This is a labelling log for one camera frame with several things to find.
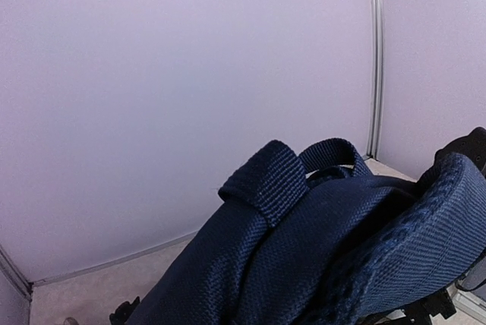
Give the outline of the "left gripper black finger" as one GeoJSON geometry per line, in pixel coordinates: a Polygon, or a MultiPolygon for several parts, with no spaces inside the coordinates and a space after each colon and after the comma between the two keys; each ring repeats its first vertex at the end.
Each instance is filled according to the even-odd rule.
{"type": "Polygon", "coordinates": [[[125,301],[121,303],[115,309],[115,311],[109,315],[111,325],[125,325],[139,304],[139,296],[137,296],[132,302],[125,301]]]}

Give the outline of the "navy blue student backpack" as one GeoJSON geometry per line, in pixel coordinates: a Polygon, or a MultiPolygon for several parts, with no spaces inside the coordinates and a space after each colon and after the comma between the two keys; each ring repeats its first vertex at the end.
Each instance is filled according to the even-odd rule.
{"type": "Polygon", "coordinates": [[[485,178],[460,153],[419,180],[375,175],[347,140],[273,140],[130,324],[355,324],[406,308],[485,254],[485,178]]]}

